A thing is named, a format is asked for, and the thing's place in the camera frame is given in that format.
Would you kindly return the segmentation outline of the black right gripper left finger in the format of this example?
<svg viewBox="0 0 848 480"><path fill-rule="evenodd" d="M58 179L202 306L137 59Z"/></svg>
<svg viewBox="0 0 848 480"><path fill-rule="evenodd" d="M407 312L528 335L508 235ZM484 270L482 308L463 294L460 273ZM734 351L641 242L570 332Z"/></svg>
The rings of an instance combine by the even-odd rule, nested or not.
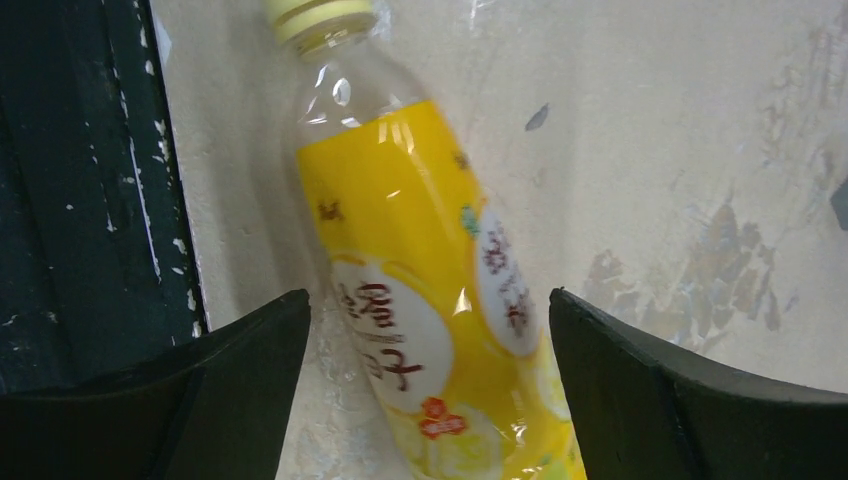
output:
<svg viewBox="0 0 848 480"><path fill-rule="evenodd" d="M295 290L133 367L1 399L5 479L272 479L310 331Z"/></svg>

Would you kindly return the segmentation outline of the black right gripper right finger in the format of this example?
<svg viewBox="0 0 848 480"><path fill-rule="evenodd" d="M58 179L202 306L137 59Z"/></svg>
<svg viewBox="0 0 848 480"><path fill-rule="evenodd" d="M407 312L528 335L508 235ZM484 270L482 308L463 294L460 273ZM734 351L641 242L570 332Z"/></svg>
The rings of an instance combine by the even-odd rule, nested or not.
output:
<svg viewBox="0 0 848 480"><path fill-rule="evenodd" d="M565 289L549 322L591 479L843 479L847 397L755 375Z"/></svg>

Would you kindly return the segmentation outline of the yellow juice bottle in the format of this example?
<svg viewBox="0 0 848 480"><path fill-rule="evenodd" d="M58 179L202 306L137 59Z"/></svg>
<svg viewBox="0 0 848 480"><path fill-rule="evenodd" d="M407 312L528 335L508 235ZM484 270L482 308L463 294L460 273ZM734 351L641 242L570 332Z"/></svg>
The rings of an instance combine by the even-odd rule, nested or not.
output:
<svg viewBox="0 0 848 480"><path fill-rule="evenodd" d="M298 176L328 284L411 474L582 479L548 323L438 105L369 1L271 1L300 61Z"/></svg>

